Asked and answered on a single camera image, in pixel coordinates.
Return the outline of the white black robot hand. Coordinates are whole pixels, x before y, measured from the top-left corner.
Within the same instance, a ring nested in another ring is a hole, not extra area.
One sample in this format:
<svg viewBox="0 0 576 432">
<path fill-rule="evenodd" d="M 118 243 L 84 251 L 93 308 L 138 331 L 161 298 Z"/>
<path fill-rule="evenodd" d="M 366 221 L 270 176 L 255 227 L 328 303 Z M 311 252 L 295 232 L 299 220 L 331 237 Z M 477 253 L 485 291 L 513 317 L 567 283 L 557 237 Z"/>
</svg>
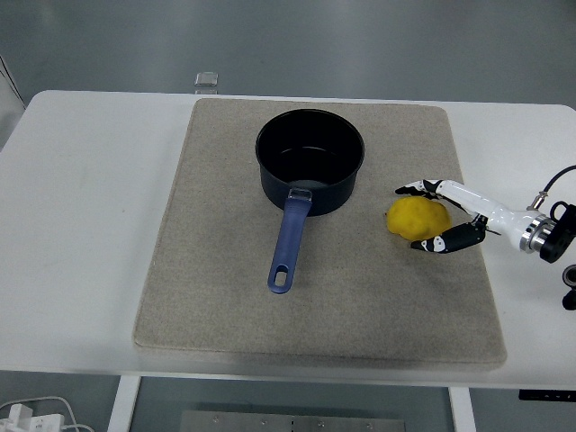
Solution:
<svg viewBox="0 0 576 432">
<path fill-rule="evenodd" d="M 416 250 L 431 253 L 448 254 L 478 245 L 489 231 L 506 236 L 514 248 L 530 254 L 535 251 L 532 243 L 536 230 L 545 219 L 538 211 L 512 211 L 454 180 L 419 180 L 395 193 L 445 200 L 471 217 L 466 223 L 410 244 Z"/>
</svg>

